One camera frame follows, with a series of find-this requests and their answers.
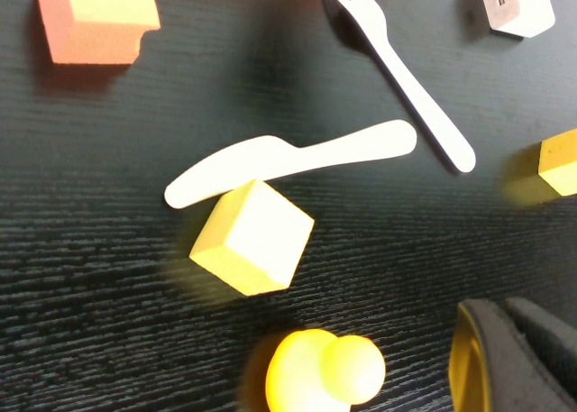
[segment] notched block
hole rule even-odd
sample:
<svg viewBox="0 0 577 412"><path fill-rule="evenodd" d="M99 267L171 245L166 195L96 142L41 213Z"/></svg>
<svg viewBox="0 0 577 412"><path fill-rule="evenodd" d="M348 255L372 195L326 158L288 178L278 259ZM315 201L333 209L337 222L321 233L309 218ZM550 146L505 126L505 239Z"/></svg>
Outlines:
<svg viewBox="0 0 577 412"><path fill-rule="evenodd" d="M132 64L159 30L154 0L39 0L54 63Z"/></svg>

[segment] dark wood table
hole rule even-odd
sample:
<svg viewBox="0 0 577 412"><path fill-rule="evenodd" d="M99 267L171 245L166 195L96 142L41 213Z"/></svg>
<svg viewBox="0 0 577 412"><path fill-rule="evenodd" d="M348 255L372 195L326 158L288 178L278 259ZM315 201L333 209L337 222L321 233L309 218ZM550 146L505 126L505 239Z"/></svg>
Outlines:
<svg viewBox="0 0 577 412"><path fill-rule="evenodd" d="M523 150L577 125L575 0L524 41L486 35L479 0L378 1L478 166L456 177L419 137L407 157L272 181L316 227L288 291L238 298L188 260L215 201L173 211L165 186L253 136L415 122L374 63L319 0L158 0L133 66L58 68L36 1L0 0L0 410L260 412L277 336L322 327L386 355L355 410L448 411L459 301L522 296L577 325L575 198L503 191L512 159L531 181Z"/></svg>

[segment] fork handle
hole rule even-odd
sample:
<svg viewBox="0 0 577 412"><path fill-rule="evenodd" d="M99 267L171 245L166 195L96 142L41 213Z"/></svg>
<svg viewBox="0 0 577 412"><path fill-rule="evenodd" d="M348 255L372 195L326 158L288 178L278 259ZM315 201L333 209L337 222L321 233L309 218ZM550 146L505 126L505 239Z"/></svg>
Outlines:
<svg viewBox="0 0 577 412"><path fill-rule="evenodd" d="M449 116L421 86L390 44L375 46L375 51L453 165L462 173L472 171L476 162L475 152Z"/></svg>

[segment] yellow ball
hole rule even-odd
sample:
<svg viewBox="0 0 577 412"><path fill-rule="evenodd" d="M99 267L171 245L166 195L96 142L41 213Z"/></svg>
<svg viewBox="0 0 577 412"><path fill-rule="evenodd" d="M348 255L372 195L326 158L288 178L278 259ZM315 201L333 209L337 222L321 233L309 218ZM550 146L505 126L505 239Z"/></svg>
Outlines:
<svg viewBox="0 0 577 412"><path fill-rule="evenodd" d="M374 398L385 381L385 359L379 349L371 340L357 335L330 343L320 364L327 392L350 405Z"/></svg>

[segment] yellow block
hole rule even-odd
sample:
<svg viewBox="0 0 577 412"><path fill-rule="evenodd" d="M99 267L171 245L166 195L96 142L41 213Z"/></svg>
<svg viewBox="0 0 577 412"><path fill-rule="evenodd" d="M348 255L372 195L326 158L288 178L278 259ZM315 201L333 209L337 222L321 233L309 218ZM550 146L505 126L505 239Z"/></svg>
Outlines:
<svg viewBox="0 0 577 412"><path fill-rule="evenodd" d="M561 196L577 193L577 130L541 144L539 176Z"/></svg>
<svg viewBox="0 0 577 412"><path fill-rule="evenodd" d="M190 259L246 296L282 290L290 286L314 223L254 180L221 197Z"/></svg>

